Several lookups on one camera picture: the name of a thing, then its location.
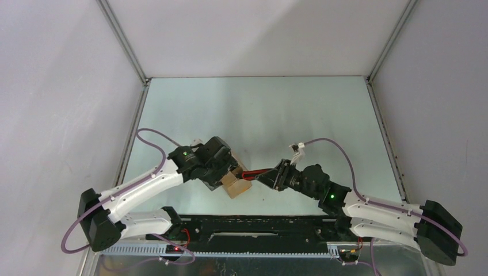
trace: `red wire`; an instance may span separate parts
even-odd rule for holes
[[[358,243],[358,244],[359,244],[359,243],[361,243],[361,247],[359,247],[357,250],[361,250],[361,249],[363,249],[363,238],[362,238],[362,237],[358,237],[358,238],[357,238],[357,243]]]
[[[256,176],[255,176],[255,175],[252,175],[252,176],[248,176],[248,177],[247,177],[246,175],[248,175],[248,174],[260,174],[260,173],[265,173],[265,172],[267,172],[267,171],[269,171],[269,170],[270,170],[270,169],[268,169],[268,168],[263,168],[263,169],[261,169],[261,170],[254,170],[254,171],[243,171],[243,172],[242,172],[242,174],[241,174],[241,176],[242,176],[242,179],[244,179],[244,180],[252,181],[252,180],[254,180],[254,179],[256,178]]]
[[[186,243],[185,243],[184,247],[187,247],[187,246],[188,246],[188,244],[190,243],[190,233],[188,232],[188,229],[186,229],[186,228],[185,228],[185,229],[183,229],[183,230],[181,230],[181,232],[185,232],[185,233],[186,233],[186,236],[187,236],[187,238],[188,238],[188,241],[186,241]]]

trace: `metal frame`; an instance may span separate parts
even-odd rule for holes
[[[122,47],[122,50],[124,51],[125,55],[129,59],[129,62],[131,63],[132,68],[136,71],[136,74],[139,77],[139,80],[142,82],[142,85],[147,85],[147,77],[142,70],[142,67],[134,53],[134,50],[132,49],[129,41],[127,40],[127,37],[125,36],[124,31],[122,30],[122,27],[120,26],[120,23],[115,16],[112,7],[110,6],[108,0],[97,0],[98,5],[100,6],[100,9],[102,10],[105,18],[107,19],[108,24],[113,30],[113,33],[117,37],[117,40],[120,43],[120,46]]]
[[[118,172],[117,172],[117,177],[116,177],[115,182],[114,182],[114,186],[117,186],[117,185],[122,183],[124,176],[125,176],[127,164],[128,164],[129,158],[130,158],[130,153],[132,150],[132,146],[134,144],[136,130],[137,130],[138,125],[139,125],[139,121],[140,121],[140,118],[142,115],[144,103],[146,101],[147,93],[149,90],[150,78],[148,78],[145,75],[145,73],[142,69],[142,66],[140,65],[140,63],[139,63],[139,61],[135,55],[135,52],[133,51],[122,27],[120,26],[120,23],[119,23],[116,15],[113,12],[112,7],[109,4],[109,0],[97,0],[97,2],[99,4],[100,9],[102,10],[104,16],[106,17],[108,24],[110,25],[115,36],[117,37],[117,40],[119,41],[124,53],[126,54],[127,58],[129,59],[131,66],[134,68],[134,70],[135,70],[136,74],[138,75],[141,83],[143,84],[143,90],[142,90],[141,96],[140,96],[138,104],[137,104],[134,119],[132,120],[132,123],[131,123],[131,130],[130,130],[130,133],[127,137],[127,141],[125,143],[124,151],[123,151],[119,166],[117,167]],[[399,37],[401,30],[404,28],[408,19],[411,17],[413,10],[416,7],[418,2],[419,2],[419,0],[409,0],[408,1],[408,3],[405,6],[398,22],[396,23],[392,33],[390,34],[388,41],[386,42],[385,46],[383,47],[381,54],[377,58],[371,72],[365,78],[365,83],[367,85],[369,96],[370,96],[371,102],[373,104],[373,109],[375,111],[375,115],[376,115],[376,118],[377,118],[377,121],[378,121],[378,124],[380,127],[380,131],[381,131],[382,136],[383,136],[383,140],[384,140],[385,147],[386,147],[386,150],[388,153],[388,157],[390,159],[390,163],[391,163],[394,175],[395,175],[395,179],[397,181],[398,190],[400,192],[402,200],[404,200],[405,202],[408,202],[408,199],[409,199],[408,192],[405,189],[405,186],[403,183],[403,174],[401,173],[401,170],[399,168],[397,156],[394,154],[394,146],[392,145],[392,142],[388,136],[388,130],[387,130],[385,121],[383,119],[383,116],[381,114],[379,103],[378,103],[378,100],[376,98],[376,95],[375,95],[375,92],[373,89],[373,81],[376,78],[381,66],[383,65],[384,60],[386,59],[386,57],[390,53],[392,46],[394,45],[395,41]],[[134,242],[136,244],[146,243],[146,241],[144,241],[144,243],[142,243],[142,241],[138,241],[138,240],[134,240]],[[345,243],[340,243],[340,242],[339,243],[331,243],[331,246],[334,246],[334,245],[345,245]],[[85,251],[85,253],[82,257],[81,264],[80,264],[77,275],[79,275],[79,276],[93,275],[93,273],[95,272],[96,263],[98,262],[99,256],[100,256],[99,253],[95,253],[92,250]],[[423,259],[424,259],[424,268],[425,268],[428,275],[432,275],[432,276],[445,275],[444,269],[439,264],[433,263],[432,261],[427,260],[425,258],[423,258]]]
[[[108,256],[180,256],[181,254],[167,254],[165,253],[167,244],[162,244],[158,241],[145,241],[144,243],[136,243],[134,241],[127,241],[123,243],[116,243],[110,248],[103,250],[101,253]],[[329,253],[303,253],[301,255],[279,254],[271,253],[263,255],[262,253],[219,253],[219,252],[198,252],[193,251],[196,257],[222,257],[222,258],[333,258],[338,256],[339,251],[337,245],[327,245]]]
[[[412,12],[413,12],[413,10],[416,7],[418,2],[419,2],[419,0],[409,0],[407,5],[403,9],[402,15],[398,19],[398,22],[396,23],[395,28],[393,28],[393,31],[391,32],[390,37],[388,38],[388,41],[386,42],[385,46],[383,47],[383,50],[382,50],[380,56],[376,60],[375,65],[373,66],[373,69],[369,73],[369,76],[368,76],[369,81],[372,82],[376,78],[376,75],[378,74],[381,66],[383,65],[384,60],[386,59],[386,57],[390,53],[390,50],[391,50],[393,44],[395,44],[395,41],[397,40],[397,38],[399,37],[400,32],[402,31],[403,27],[405,26],[405,23],[407,23],[407,21],[410,19]]]
[[[395,154],[395,151],[393,150],[393,145],[392,142],[390,141],[390,138],[388,136],[388,130],[386,128],[385,121],[383,119],[382,113],[380,111],[380,107],[378,105],[378,99],[376,99],[375,91],[373,89],[372,83],[369,80],[365,80],[366,86],[368,88],[369,92],[369,97],[371,99],[371,103],[373,104],[373,110],[375,111],[376,115],[376,120],[378,121],[378,126],[380,128],[383,141],[384,141],[384,146],[386,148],[386,152],[388,154],[388,158],[390,160],[391,164],[391,169],[393,170],[393,174],[395,175],[395,180],[396,180],[396,185],[398,186],[398,191],[400,192],[400,197],[402,201],[406,203],[409,202],[409,194],[405,189],[405,186],[403,184],[403,176],[399,166],[398,166],[398,157]]]
[[[125,172],[127,171],[127,164],[129,163],[129,158],[131,157],[132,147],[134,146],[134,140],[136,137],[136,130],[139,126],[139,121],[142,116],[142,110],[144,108],[144,104],[146,103],[147,92],[149,91],[149,85],[151,81],[148,80],[146,85],[143,86],[142,93],[138,100],[138,104],[136,107],[136,112],[134,114],[134,118],[132,119],[131,123],[131,130],[127,139],[125,141],[124,151],[120,158],[119,166],[117,167],[117,177],[115,178],[113,187],[122,184],[122,181],[125,177]]]

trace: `black end cap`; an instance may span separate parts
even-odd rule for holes
[[[458,239],[461,238],[463,226],[439,203],[427,200],[420,207],[422,214],[444,226]],[[429,259],[446,266],[456,264],[459,245],[449,235],[435,225],[420,220],[415,226],[417,230],[417,243],[420,251]]]
[[[78,217],[100,203],[99,196],[93,189],[84,191],[79,200]],[[109,213],[100,206],[80,222],[86,239],[95,252],[114,245],[120,239],[120,232],[125,228],[125,225],[120,222],[114,224],[108,218]]]

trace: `cardboard box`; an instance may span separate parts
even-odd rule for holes
[[[247,168],[242,164],[241,160],[239,159],[239,157],[237,157],[235,152],[232,152],[232,157],[237,160],[239,166],[233,171],[224,175],[221,183],[222,187],[224,187],[224,190],[227,192],[229,197],[235,198],[236,196],[249,190],[249,188],[251,188],[253,184],[248,180],[238,179],[237,177],[235,177],[243,171],[247,171]]]

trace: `white backdrop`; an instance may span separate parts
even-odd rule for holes
[[[420,1],[375,80],[405,184],[442,203],[470,249],[448,275],[486,275],[488,2]]]
[[[112,0],[147,76],[368,75],[407,0]]]
[[[61,238],[113,185],[141,84],[96,1],[0,1],[0,25],[0,274],[75,275]]]

